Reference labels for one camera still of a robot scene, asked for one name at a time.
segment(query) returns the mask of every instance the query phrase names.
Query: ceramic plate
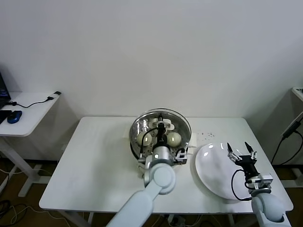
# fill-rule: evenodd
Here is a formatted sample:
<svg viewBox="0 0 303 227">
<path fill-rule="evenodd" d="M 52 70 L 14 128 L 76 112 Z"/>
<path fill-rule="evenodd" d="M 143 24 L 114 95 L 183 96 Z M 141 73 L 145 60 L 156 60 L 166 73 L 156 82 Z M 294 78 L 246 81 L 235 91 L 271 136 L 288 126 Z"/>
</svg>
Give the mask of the ceramic plate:
<svg viewBox="0 0 303 227">
<path fill-rule="evenodd" d="M 235 152 L 237 149 L 234 144 L 230 145 Z M 211 143 L 201 147 L 196 154 L 196 171 L 202 183 L 210 191 L 222 198 L 237 200 L 232 193 L 231 180 L 233 173 L 242 168 L 235 165 L 227 154 L 227 143 Z M 250 197 L 244 182 L 244 173 L 237 172 L 233 180 L 233 188 L 239 198 Z"/>
</svg>

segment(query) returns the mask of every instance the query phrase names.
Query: white egg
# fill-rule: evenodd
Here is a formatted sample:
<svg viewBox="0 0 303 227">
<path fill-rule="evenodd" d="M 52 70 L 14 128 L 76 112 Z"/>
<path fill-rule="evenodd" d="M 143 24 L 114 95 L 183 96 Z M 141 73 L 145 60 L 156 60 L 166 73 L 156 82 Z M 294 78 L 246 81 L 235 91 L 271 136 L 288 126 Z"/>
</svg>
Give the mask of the white egg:
<svg viewBox="0 0 303 227">
<path fill-rule="evenodd" d="M 181 144 L 181 140 L 182 140 L 182 138 L 181 138 L 180 134 L 177 132 L 170 132 L 167 135 L 167 143 L 168 143 L 168 145 L 170 145 L 173 148 L 179 146 Z"/>
<path fill-rule="evenodd" d="M 142 143 L 142 137 L 144 136 L 146 132 L 140 132 L 140 134 L 137 136 L 137 143 L 139 144 L 139 146 L 141 146 Z M 143 146 L 146 147 L 148 145 L 150 145 L 150 143 L 152 142 L 152 135 L 150 133 L 147 133 L 146 136 L 144 137 L 144 141 L 143 141 Z"/>
</svg>

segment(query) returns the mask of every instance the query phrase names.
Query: blue computer mouse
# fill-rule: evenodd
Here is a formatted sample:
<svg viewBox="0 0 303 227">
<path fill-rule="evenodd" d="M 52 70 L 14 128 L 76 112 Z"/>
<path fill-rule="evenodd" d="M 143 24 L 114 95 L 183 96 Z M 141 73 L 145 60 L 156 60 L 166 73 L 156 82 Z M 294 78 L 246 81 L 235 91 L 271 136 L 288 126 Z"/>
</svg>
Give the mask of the blue computer mouse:
<svg viewBox="0 0 303 227">
<path fill-rule="evenodd" d="M 22 115 L 21 110 L 15 110 L 8 116 L 8 123 L 14 124 L 20 120 L 20 117 Z"/>
</svg>

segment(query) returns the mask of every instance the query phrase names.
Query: white table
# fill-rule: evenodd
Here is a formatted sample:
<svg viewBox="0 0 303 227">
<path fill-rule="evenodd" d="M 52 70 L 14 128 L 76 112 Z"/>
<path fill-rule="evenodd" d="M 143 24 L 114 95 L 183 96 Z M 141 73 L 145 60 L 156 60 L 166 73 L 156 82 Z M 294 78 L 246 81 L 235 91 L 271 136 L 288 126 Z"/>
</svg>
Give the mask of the white table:
<svg viewBox="0 0 303 227">
<path fill-rule="evenodd" d="M 129 141 L 124 139 L 134 118 L 84 117 L 81 119 L 47 188 L 40 207 L 60 210 L 78 226 L 90 226 L 74 211 L 117 212 L 129 197 L 144 188 Z M 248 142 L 258 152 L 256 168 L 271 173 L 272 193 L 292 210 L 293 204 L 256 137 L 243 118 L 188 118 L 197 134 L 198 147 L 210 142 Z M 215 214 L 252 213 L 250 202 L 228 201 L 209 191 L 194 171 L 189 155 L 186 165 L 175 167 L 176 187 L 154 202 L 154 213 Z"/>
<path fill-rule="evenodd" d="M 49 100 L 45 103 L 35 104 L 30 108 L 23 108 L 21 106 L 12 106 L 6 105 L 2 110 L 21 110 L 22 116 L 20 120 L 15 124 L 9 124 L 5 119 L 0 124 L 0 150 L 1 152 L 9 158 L 14 164 L 14 168 L 9 174 L 9 178 L 2 182 L 0 185 L 0 191 L 3 190 L 4 186 L 7 183 L 7 180 L 11 179 L 11 176 L 16 171 L 17 167 L 24 171 L 28 176 L 25 184 L 19 192 L 19 197 L 26 196 L 28 190 L 30 189 L 33 183 L 48 183 L 50 176 L 39 176 L 38 171 L 42 165 L 36 165 L 34 168 L 31 168 L 26 161 L 9 145 L 6 137 L 24 137 L 28 136 L 33 132 L 39 122 L 43 119 L 49 109 L 54 105 L 58 100 L 59 96 L 52 93 L 25 93 L 25 92 L 11 92 L 11 102 L 17 102 L 23 106 L 28 106 L 34 102 L 41 102 L 46 100 L 48 96 L 54 97 L 53 100 Z"/>
</svg>

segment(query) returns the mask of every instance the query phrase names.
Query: black wire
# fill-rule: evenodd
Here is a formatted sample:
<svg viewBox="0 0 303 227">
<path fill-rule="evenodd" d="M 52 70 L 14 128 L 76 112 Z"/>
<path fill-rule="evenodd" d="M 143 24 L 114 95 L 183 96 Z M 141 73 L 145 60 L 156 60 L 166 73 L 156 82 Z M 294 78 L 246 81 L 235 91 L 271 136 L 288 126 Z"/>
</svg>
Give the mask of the black wire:
<svg viewBox="0 0 303 227">
<path fill-rule="evenodd" d="M 26 205 L 26 204 L 23 204 L 23 203 L 19 203 L 19 204 L 15 205 L 14 207 L 15 207 L 15 209 L 16 209 L 17 206 L 21 206 L 21 205 L 27 207 L 27 205 Z M 13 209 L 13 208 L 10 207 L 10 208 L 8 209 L 8 211 L 7 211 L 5 214 L 7 214 L 11 209 Z M 13 225 L 17 224 L 18 222 L 20 222 L 20 221 L 24 218 L 24 216 L 25 216 L 26 213 L 27 213 L 27 209 L 25 209 L 23 212 L 24 212 L 23 216 L 20 217 L 19 220 L 17 220 L 14 224 L 0 225 L 0 227 L 13 226 Z"/>
<path fill-rule="evenodd" d="M 245 186 L 247 189 L 255 190 L 255 188 L 248 187 L 246 184 L 247 184 L 247 182 L 244 183 L 244 186 Z"/>
<path fill-rule="evenodd" d="M 23 107 L 23 108 L 29 108 L 29 107 L 31 107 L 32 105 L 35 105 L 35 104 L 39 104 L 39 103 L 45 103 L 45 102 L 47 102 L 49 99 L 47 99 L 47 100 L 45 100 L 45 101 L 43 101 L 43 102 L 36 102 L 36 103 L 32 103 L 31 105 L 28 105 L 28 106 L 23 106 L 23 105 L 20 105 L 20 104 L 16 104 L 16 105 L 18 105 L 18 106 L 21 106 L 21 107 Z"/>
<path fill-rule="evenodd" d="M 235 193 L 235 191 L 234 191 L 234 189 L 233 189 L 233 178 L 235 177 L 236 173 L 239 172 L 239 171 L 244 172 L 243 169 L 237 169 L 237 170 L 233 173 L 233 175 L 232 175 L 232 182 L 231 182 L 231 185 L 232 185 L 232 193 L 233 193 L 233 195 L 237 198 L 237 200 L 240 200 L 240 201 L 250 201 L 250 200 L 251 200 L 251 197 L 249 197 L 249 198 L 244 198 L 244 199 L 240 199 L 240 198 L 236 195 L 236 193 Z"/>
<path fill-rule="evenodd" d="M 9 200 L 2 200 L 0 201 L 0 219 L 9 212 L 10 208 L 10 201 Z"/>
<path fill-rule="evenodd" d="M 142 154 L 143 153 L 143 143 L 144 143 L 144 137 L 149 133 L 149 132 L 151 132 L 151 131 L 154 131 L 154 130 L 156 130 L 156 129 L 158 129 L 158 127 L 156 127 L 156 128 L 153 128 L 153 129 L 150 129 L 150 130 L 148 130 L 144 135 L 143 135 L 143 137 L 142 137 L 142 141 L 141 141 L 141 147 L 140 147 L 140 154 Z"/>
<path fill-rule="evenodd" d="M 201 224 L 200 224 L 200 227 L 202 227 L 203 223 L 208 223 L 210 226 L 215 227 L 213 223 L 211 223 L 210 221 L 207 221 L 207 220 L 202 221 Z"/>
<path fill-rule="evenodd" d="M 299 133 L 298 131 L 294 131 L 296 134 L 298 134 L 300 137 L 301 137 L 301 145 L 300 145 L 300 148 L 298 149 L 298 151 L 290 158 L 288 159 L 287 161 L 283 162 L 282 164 L 280 165 L 284 165 L 286 162 L 289 162 L 290 160 L 292 160 L 301 150 L 302 146 L 303 146 L 303 136 L 301 135 L 301 133 Z"/>
<path fill-rule="evenodd" d="M 273 161 L 274 161 L 274 159 L 275 159 L 275 157 L 276 157 L 276 155 L 277 155 L 277 153 L 278 153 L 278 151 L 279 151 L 279 148 L 280 148 L 280 146 L 281 146 L 281 143 L 283 142 L 283 140 L 285 140 L 285 137 L 283 137 L 281 140 L 280 140 L 280 142 L 279 142 L 279 145 L 277 146 L 277 148 L 276 148 L 276 152 L 275 152 L 275 154 L 274 154 L 274 156 L 273 156 L 273 159 L 271 160 L 271 164 L 273 164 Z"/>
</svg>

